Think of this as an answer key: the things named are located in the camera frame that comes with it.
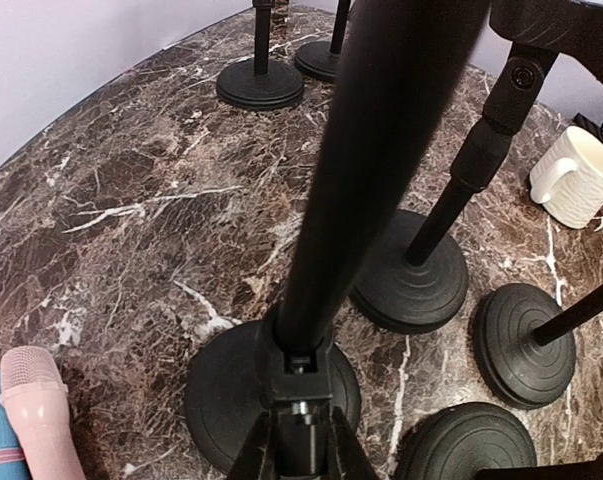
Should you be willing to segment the black stand of beige microphone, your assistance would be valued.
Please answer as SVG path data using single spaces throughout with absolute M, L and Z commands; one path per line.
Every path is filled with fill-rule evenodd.
M 505 161 L 557 57 L 575 58 L 603 84 L 603 5 L 494 1 L 489 25 L 512 45 L 450 180 L 429 215 L 395 212 L 350 293 L 368 320 L 395 333 L 432 332 L 461 309 L 469 276 L 448 231 Z

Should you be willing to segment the black stand of green microphone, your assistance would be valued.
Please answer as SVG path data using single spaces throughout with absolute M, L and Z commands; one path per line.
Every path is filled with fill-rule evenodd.
M 447 407 L 420 421 L 405 437 L 396 479 L 472 479 L 484 469 L 535 467 L 528 430 L 490 403 Z

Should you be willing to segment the black stand of blue microphone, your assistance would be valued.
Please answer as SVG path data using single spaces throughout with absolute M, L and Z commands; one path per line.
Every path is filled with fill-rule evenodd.
M 559 399 L 576 367 L 573 331 L 603 312 L 603 284 L 567 310 L 540 288 L 503 285 L 479 303 L 472 349 L 492 391 L 511 407 L 532 410 Z

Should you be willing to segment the black stand of pink microphone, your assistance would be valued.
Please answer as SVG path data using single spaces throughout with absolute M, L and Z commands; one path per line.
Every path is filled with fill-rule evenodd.
M 361 393 L 333 321 L 385 232 L 482 29 L 485 1 L 359 1 L 282 299 L 192 358 L 186 423 L 225 476 L 255 420 L 279 412 L 279 479 L 329 479 L 338 406 Z

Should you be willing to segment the beige microphone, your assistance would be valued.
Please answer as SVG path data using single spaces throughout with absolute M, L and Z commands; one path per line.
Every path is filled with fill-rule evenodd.
M 2 356 L 0 404 L 34 479 L 85 477 L 71 435 L 68 388 L 47 350 L 21 346 Z

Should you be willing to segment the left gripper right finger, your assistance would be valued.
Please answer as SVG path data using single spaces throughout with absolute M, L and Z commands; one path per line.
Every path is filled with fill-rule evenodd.
M 378 475 L 372 467 L 356 434 L 338 406 L 330 415 L 328 433 L 328 478 L 377 480 Z

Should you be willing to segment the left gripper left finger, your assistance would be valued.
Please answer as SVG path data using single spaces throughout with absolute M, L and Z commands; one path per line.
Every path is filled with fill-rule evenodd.
M 279 433 L 279 412 L 274 409 L 262 412 L 248 433 L 226 479 L 279 479 L 276 466 Z

